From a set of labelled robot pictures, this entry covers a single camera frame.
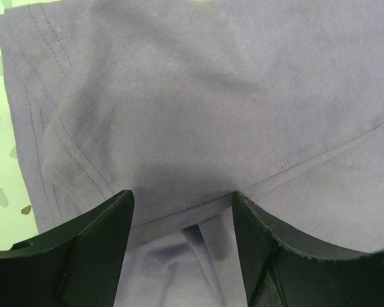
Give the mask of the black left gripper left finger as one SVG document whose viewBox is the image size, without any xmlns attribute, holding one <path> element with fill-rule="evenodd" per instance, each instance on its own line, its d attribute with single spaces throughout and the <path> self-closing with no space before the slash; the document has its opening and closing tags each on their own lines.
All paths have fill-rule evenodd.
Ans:
<svg viewBox="0 0 384 307">
<path fill-rule="evenodd" d="M 134 211 L 131 191 L 0 251 L 0 307 L 113 306 Z"/>
</svg>

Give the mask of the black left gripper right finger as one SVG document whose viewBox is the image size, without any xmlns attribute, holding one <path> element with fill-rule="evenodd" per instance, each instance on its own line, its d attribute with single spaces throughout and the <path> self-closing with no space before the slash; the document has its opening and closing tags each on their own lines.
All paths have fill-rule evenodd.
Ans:
<svg viewBox="0 0 384 307">
<path fill-rule="evenodd" d="M 249 306 L 384 306 L 384 249 L 364 253 L 317 239 L 232 197 Z"/>
</svg>

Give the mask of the purple t-shirt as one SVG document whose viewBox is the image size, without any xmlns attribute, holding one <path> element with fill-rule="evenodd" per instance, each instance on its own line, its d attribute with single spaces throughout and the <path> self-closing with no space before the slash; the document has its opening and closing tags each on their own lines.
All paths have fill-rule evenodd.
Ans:
<svg viewBox="0 0 384 307">
<path fill-rule="evenodd" d="M 232 197 L 384 249 L 384 1 L 57 1 L 0 15 L 40 232 L 122 190 L 115 306 L 246 306 Z"/>
</svg>

